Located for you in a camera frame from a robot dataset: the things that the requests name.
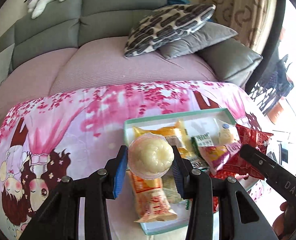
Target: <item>screw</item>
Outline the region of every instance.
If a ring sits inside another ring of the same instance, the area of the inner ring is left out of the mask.
[[[237,181],[237,179],[235,177],[231,177],[231,176],[227,177],[227,180],[230,183],[235,183]]]
[[[61,178],[61,181],[64,182],[64,183],[68,183],[68,182],[70,181],[70,179],[71,179],[71,178],[70,178],[69,176],[66,175],[66,176],[63,176],[63,177]]]
[[[100,170],[97,171],[97,173],[98,173],[99,175],[105,175],[105,174],[107,174],[107,170],[105,170],[105,169],[100,169]]]
[[[191,173],[194,175],[200,175],[201,171],[199,169],[192,169]]]

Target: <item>black and white striped cloth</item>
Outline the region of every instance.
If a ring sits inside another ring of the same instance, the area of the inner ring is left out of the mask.
[[[213,4],[175,4],[152,11],[131,29],[125,56],[148,53],[194,33],[213,15],[215,8]]]

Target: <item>sofa seat cushion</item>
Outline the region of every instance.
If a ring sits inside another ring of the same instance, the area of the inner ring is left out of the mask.
[[[104,38],[83,45],[60,69],[50,94],[130,82],[217,81],[211,68],[195,54],[166,60],[154,51],[126,58],[127,39]]]
[[[49,95],[59,69],[77,51],[67,48],[35,57],[16,68],[0,86],[0,127],[16,104]]]

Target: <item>person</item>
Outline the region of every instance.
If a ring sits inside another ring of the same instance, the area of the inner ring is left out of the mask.
[[[280,205],[280,210],[283,211],[283,213],[276,218],[272,226],[273,230],[278,236],[280,236],[284,231],[284,216],[285,216],[286,208],[287,208],[287,202],[284,202]],[[286,235],[281,240],[288,240],[289,237],[290,235]]]

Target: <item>curtain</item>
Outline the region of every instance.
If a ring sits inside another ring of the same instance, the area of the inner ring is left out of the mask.
[[[245,46],[262,52],[263,40],[265,44],[274,18],[276,0],[200,0],[200,3],[215,4],[212,19],[237,31],[235,39]]]

